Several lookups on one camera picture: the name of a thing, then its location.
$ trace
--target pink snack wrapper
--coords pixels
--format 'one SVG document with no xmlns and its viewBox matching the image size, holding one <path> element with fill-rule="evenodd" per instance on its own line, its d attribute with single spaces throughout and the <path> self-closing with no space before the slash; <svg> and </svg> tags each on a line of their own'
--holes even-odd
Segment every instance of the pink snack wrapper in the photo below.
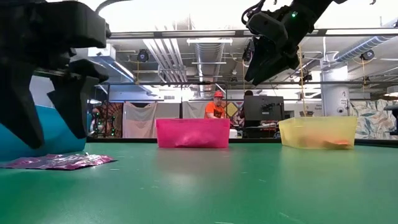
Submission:
<svg viewBox="0 0 398 224">
<path fill-rule="evenodd" d="M 105 155 L 48 154 L 42 157 L 23 157 L 15 159 L 11 162 L 0 164 L 0 168 L 75 170 L 83 167 L 97 166 L 113 161 L 116 160 Z"/>
</svg>

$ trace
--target pink plastic bin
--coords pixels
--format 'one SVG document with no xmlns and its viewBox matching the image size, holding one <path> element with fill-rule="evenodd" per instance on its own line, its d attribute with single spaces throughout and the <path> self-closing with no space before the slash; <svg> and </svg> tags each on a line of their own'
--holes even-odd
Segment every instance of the pink plastic bin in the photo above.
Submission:
<svg viewBox="0 0 398 224">
<path fill-rule="evenodd" d="M 157 119 L 159 147 L 228 148 L 228 119 Z"/>
</svg>

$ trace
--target yellow plastic bin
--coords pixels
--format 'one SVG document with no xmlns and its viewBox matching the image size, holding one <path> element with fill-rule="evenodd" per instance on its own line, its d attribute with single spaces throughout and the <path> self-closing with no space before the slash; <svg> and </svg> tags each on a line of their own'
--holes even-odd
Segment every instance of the yellow plastic bin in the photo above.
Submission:
<svg viewBox="0 0 398 224">
<path fill-rule="evenodd" d="M 357 117 L 303 117 L 279 122 L 284 146 L 299 149 L 354 149 Z"/>
</svg>

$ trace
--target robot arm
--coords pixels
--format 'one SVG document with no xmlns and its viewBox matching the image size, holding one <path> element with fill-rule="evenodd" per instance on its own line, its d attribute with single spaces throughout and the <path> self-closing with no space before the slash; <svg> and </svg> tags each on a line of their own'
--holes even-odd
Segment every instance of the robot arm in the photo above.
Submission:
<svg viewBox="0 0 398 224">
<path fill-rule="evenodd" d="M 74 48 L 106 47 L 105 20 L 77 1 L 0 2 L 0 123 L 31 148 L 44 143 L 29 84 L 49 77 L 49 98 L 77 138 L 86 137 L 90 89 L 108 79 L 106 69 L 87 59 L 70 61 Z"/>
<path fill-rule="evenodd" d="M 341 4 L 346 0 L 334 0 Z M 245 80 L 258 85 L 286 69 L 299 65 L 298 44 L 333 0 L 293 0 L 290 6 L 270 12 L 261 11 L 265 0 L 244 11 L 242 23 L 255 35 L 254 55 Z"/>
</svg>

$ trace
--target desk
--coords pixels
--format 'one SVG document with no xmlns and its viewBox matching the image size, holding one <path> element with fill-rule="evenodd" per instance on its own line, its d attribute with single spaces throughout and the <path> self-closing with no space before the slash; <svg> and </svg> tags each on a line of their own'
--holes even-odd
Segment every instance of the desk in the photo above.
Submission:
<svg viewBox="0 0 398 224">
<path fill-rule="evenodd" d="M 117 162 L 75 171 L 0 169 L 0 223 L 396 223 L 398 149 L 228 151 L 89 143 Z"/>
</svg>

